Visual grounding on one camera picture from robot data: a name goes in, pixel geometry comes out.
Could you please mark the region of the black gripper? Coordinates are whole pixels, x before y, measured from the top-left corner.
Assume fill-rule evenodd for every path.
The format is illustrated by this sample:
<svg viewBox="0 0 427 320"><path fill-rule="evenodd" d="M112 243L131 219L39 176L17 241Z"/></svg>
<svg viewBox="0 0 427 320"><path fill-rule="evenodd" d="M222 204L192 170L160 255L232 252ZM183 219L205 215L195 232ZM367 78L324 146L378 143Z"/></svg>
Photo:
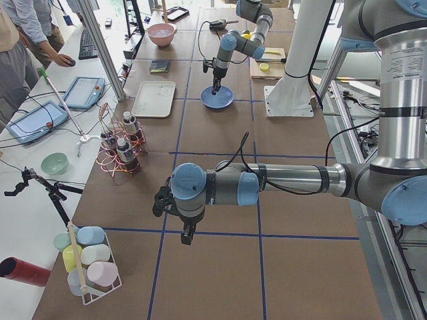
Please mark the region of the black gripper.
<svg viewBox="0 0 427 320"><path fill-rule="evenodd" d="M222 61L221 59L203 59L203 72L207 73L208 69L213 69L213 85L211 89L211 94L216 94L221 88L221 80L226 76L228 71L229 62Z"/></svg>
<svg viewBox="0 0 427 320"><path fill-rule="evenodd" d="M189 210L183 205L178 205L178 200L173 197L170 185L171 177L168 177L163 186L154 195L152 212L156 217L161 217L163 213L168 213L179 217L183 221L183 232L181 233L181 243L191 245L196 225L204 218L204 205L195 205Z"/></svg>

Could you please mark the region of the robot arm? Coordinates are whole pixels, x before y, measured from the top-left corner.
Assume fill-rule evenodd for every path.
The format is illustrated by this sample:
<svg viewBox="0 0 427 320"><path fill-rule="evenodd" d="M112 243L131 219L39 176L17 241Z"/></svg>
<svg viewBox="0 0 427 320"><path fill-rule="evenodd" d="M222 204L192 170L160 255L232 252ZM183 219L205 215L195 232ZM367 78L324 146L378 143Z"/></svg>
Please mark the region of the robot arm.
<svg viewBox="0 0 427 320"><path fill-rule="evenodd" d="M221 80L226 76L234 51L248 57L261 59L265 52L265 38L273 25L274 18L270 8L261 1L237 1L236 15L256 24L252 34L228 31L222 36L218 53L211 60L203 60L203 72L213 69L211 93L216 95L221 88Z"/></svg>
<svg viewBox="0 0 427 320"><path fill-rule="evenodd" d="M177 166L154 197L153 214L183 222L181 242L192 242L205 209L255 205L263 192L295 195L301 204L331 194L357 201L403 226L426 222L426 2L347 1L339 42L345 52L382 54L378 151L370 163L329 163L332 140L316 126L310 74L332 13L333 1L304 1L284 76L268 87L270 117L283 117L285 133L269 131L266 143L283 141L283 154L316 156L322 165L222 161L205 170Z"/></svg>

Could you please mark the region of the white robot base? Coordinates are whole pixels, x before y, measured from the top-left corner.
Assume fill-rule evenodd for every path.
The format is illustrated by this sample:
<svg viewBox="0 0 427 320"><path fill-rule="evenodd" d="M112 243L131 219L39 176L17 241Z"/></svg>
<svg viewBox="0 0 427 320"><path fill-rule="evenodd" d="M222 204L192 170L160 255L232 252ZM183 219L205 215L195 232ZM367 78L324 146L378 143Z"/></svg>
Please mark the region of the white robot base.
<svg viewBox="0 0 427 320"><path fill-rule="evenodd" d="M308 80L318 49L329 25L335 2L301 2L284 76L275 86L265 86L268 117L313 117Z"/></svg>

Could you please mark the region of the person's hand on mouse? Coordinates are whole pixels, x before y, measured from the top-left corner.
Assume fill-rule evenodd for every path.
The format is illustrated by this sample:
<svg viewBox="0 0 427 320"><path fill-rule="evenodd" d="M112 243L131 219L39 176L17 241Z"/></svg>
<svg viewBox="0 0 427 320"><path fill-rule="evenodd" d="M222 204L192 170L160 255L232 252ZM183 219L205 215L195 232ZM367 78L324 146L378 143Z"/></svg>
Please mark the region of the person's hand on mouse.
<svg viewBox="0 0 427 320"><path fill-rule="evenodd" d="M56 64L63 66L63 67L69 67L68 61L73 60L70 56L65 54L56 53L53 55L52 60L56 62Z"/></svg>

